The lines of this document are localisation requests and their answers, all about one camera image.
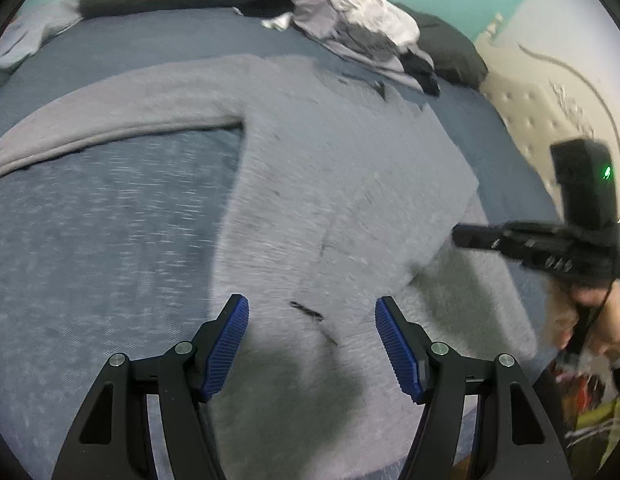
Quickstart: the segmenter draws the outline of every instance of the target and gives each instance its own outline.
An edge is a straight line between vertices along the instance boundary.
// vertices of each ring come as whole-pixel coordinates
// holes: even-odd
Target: bed
[[[569,69],[553,75],[550,86],[545,83],[545,69],[526,73],[527,78],[514,73],[506,57],[520,61],[530,55],[491,46],[494,29],[475,44],[490,69],[480,88],[484,95],[445,80],[439,81],[439,96],[396,88],[407,101],[434,110],[476,175],[487,221],[555,221],[558,195],[549,173],[548,144],[574,135],[599,135],[604,128],[602,136],[615,130],[610,117],[600,114],[605,107],[592,92],[587,104],[580,105],[582,111],[570,107],[570,97],[581,95],[574,92],[583,91],[585,83],[575,86]],[[240,16],[229,8],[96,17],[43,46],[0,88],[0,137],[37,109],[108,77],[168,62],[234,54],[301,55],[334,73],[379,79],[297,30],[267,30],[259,18]],[[599,108],[590,112],[597,103]],[[547,127],[539,126],[542,120]],[[241,146],[242,132],[237,128],[156,134],[91,146],[0,178],[0,431],[33,478],[50,476],[71,419],[108,355],[121,349],[131,358],[158,354],[218,312],[221,306],[212,304],[208,283]],[[192,236],[184,238],[184,230]],[[461,334],[460,352],[476,356],[494,352],[494,340],[482,341],[485,333],[476,327],[479,317],[498,325],[500,316],[508,315],[507,308],[493,312],[488,307],[500,301],[486,292],[491,276],[467,272],[466,263],[455,256],[439,264],[438,274],[417,280],[430,309],[408,315],[441,338]],[[539,335],[544,320],[542,280],[510,264],[508,272],[527,322]],[[446,278],[454,273],[464,279]],[[465,308],[468,294],[478,297],[470,302],[472,308]],[[442,300],[460,305],[454,316],[441,307]],[[501,344],[509,345],[507,333],[500,337]],[[307,343],[317,345],[314,339]],[[339,478],[397,476],[418,412],[398,391],[388,364],[383,375],[388,382],[379,386],[378,394],[391,399],[391,419],[412,413],[414,420],[397,425],[392,440],[400,444],[383,455],[374,470],[357,463],[356,446],[346,447],[339,456],[344,448],[335,444],[348,431],[349,410],[366,409],[357,396],[362,388],[356,374],[326,365],[331,362],[327,358],[331,391],[306,392],[302,385],[308,378],[299,375],[298,356],[257,352],[248,368],[241,364],[248,350],[238,355],[229,379],[234,396],[220,397],[213,412],[224,412],[228,420],[233,403],[241,399],[237,391],[249,390],[250,380],[260,374],[268,376],[273,363],[273,384],[285,386],[266,389],[269,402],[260,413],[236,420],[239,431],[229,434],[215,428],[231,478],[301,478],[300,471],[308,478],[321,476],[322,469],[310,464],[309,457],[341,460]],[[552,350],[542,343],[528,350],[525,366],[534,380]],[[378,372],[372,366],[370,371]],[[333,403],[326,405],[322,395]],[[319,409],[327,410],[332,420],[328,427],[308,424]],[[466,411],[460,458],[472,441],[471,404]],[[218,415],[211,416],[214,421]],[[281,430],[281,425],[271,424],[273,420],[304,420],[306,425]],[[160,448],[160,436],[154,438]],[[364,447],[374,445],[374,438],[359,438]],[[289,442],[303,445],[287,456],[276,453]],[[242,450],[239,458],[230,459],[227,452],[232,449]],[[274,457],[272,469],[256,473],[263,467],[263,456]],[[160,473],[167,474],[165,449],[155,460]]]

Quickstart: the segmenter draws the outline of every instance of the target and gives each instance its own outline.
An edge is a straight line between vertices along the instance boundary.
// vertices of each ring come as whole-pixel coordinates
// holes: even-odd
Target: white wall
[[[602,94],[620,131],[620,32],[599,0],[523,0],[495,43],[573,66]]]

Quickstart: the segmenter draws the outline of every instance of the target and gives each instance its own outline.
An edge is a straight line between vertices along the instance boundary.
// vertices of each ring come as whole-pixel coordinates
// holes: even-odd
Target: screw
[[[123,354],[114,354],[110,356],[108,362],[110,366],[121,366],[126,360],[126,356]]]
[[[192,351],[192,343],[190,341],[181,341],[174,347],[174,351],[180,355],[189,354]]]
[[[510,368],[514,364],[514,357],[512,357],[510,354],[501,354],[499,356],[499,362],[503,366]]]
[[[448,347],[448,345],[446,345],[445,343],[432,343],[432,346],[430,347],[430,349],[437,355],[445,355],[448,353],[448,350],[450,350],[450,348]]]

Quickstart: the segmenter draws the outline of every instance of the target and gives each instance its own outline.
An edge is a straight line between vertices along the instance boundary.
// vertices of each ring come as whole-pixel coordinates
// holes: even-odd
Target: black handheld device
[[[615,175],[608,147],[593,139],[550,146],[564,210],[563,224],[507,222],[497,226],[458,224],[453,243],[460,248],[499,251],[559,282],[608,288],[620,280],[620,218]],[[559,359],[575,367],[606,303],[576,305],[579,320]]]

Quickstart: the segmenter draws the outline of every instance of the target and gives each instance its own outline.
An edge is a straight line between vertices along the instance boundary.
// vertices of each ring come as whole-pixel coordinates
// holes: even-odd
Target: blue gripper pad
[[[410,395],[414,402],[420,402],[423,389],[419,384],[417,361],[405,342],[399,327],[394,322],[383,298],[376,300],[375,324],[376,331],[379,332],[381,341],[386,348],[396,380],[399,381],[401,391]]]
[[[245,329],[248,327],[249,314],[248,300],[242,296],[234,306],[208,355],[206,377],[201,387],[201,393],[206,402],[224,387],[234,356],[241,339],[244,338]]]

